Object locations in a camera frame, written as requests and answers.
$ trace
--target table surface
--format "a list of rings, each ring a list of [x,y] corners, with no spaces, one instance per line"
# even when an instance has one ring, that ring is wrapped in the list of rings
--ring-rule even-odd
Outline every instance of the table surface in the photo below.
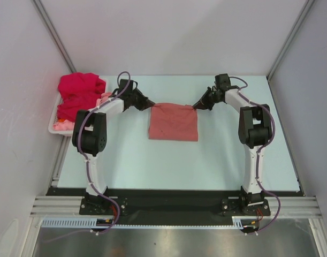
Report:
[[[116,76],[104,76],[107,91]],[[267,190],[299,191],[291,157],[265,76],[241,76],[249,83],[243,93],[267,103],[276,122],[276,136],[265,150],[263,185]],[[140,91],[156,103],[193,105],[214,84],[214,76],[133,76]],[[243,86],[231,79],[232,85]],[[225,103],[212,111],[198,110],[198,142],[149,140],[150,109],[129,108],[108,122],[108,141],[99,159],[110,188],[169,190],[239,190],[245,153],[238,138],[239,114]],[[58,187],[86,187],[83,157],[70,142]]]

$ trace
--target white basket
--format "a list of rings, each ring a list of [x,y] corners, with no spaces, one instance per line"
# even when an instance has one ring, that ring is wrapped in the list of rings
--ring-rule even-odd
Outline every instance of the white basket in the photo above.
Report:
[[[104,80],[106,82],[106,88],[107,88],[108,87],[108,81],[106,79],[102,79],[102,80]],[[60,135],[66,136],[66,137],[71,137],[73,135],[72,130],[54,130],[54,128],[53,128],[54,123],[58,121],[57,107],[62,103],[63,103],[63,100],[62,100],[61,94],[60,94],[60,92],[58,92],[58,95],[56,97],[56,101],[55,101],[55,104],[54,104],[54,108],[53,108],[51,116],[50,116],[48,130],[52,134],[60,134]]]

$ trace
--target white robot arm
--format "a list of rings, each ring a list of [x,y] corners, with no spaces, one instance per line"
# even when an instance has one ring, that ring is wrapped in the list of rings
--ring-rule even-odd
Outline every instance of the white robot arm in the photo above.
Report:
[[[121,80],[119,88],[126,84],[128,80]],[[230,78],[227,74],[216,76],[215,85],[208,88],[201,99],[193,106],[195,109],[209,109],[215,103],[225,102],[234,107],[239,113],[238,135],[245,148],[245,176],[241,187],[241,205],[243,207],[258,206],[264,202],[264,194],[257,181],[262,183],[262,164],[264,158],[264,148],[271,138],[271,120],[259,106],[248,103],[239,95],[239,88],[231,86]],[[103,169],[98,167],[102,165],[98,160],[98,153],[101,152],[107,141],[107,122],[117,114],[122,113],[130,106],[135,106],[138,110],[144,110],[154,105],[147,97],[137,89],[131,86],[123,97],[115,99],[98,111],[94,112],[89,122],[81,134],[81,149],[87,155],[89,161],[86,161],[89,184],[86,192],[92,196],[98,196],[98,193],[104,194],[107,189],[107,182],[104,178]],[[82,120],[89,111],[79,111],[75,122],[73,133],[73,145],[77,146],[78,134],[81,128]]]

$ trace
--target folded cloth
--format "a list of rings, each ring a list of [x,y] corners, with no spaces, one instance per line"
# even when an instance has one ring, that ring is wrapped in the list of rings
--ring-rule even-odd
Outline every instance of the folded cloth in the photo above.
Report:
[[[57,107],[57,118],[75,121],[79,110],[95,106],[105,92],[106,82],[93,73],[72,73],[61,77],[58,90],[63,103]]]
[[[149,139],[198,141],[196,110],[191,105],[154,105],[151,108]]]

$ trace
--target pink towel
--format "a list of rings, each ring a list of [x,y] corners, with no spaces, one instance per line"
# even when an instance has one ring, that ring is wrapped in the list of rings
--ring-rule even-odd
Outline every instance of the pink towel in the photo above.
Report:
[[[64,122],[55,122],[53,124],[54,130],[62,131],[62,130],[73,130],[74,129],[74,122],[69,120],[65,120]]]
[[[149,139],[197,141],[196,110],[191,105],[154,105],[151,108]]]

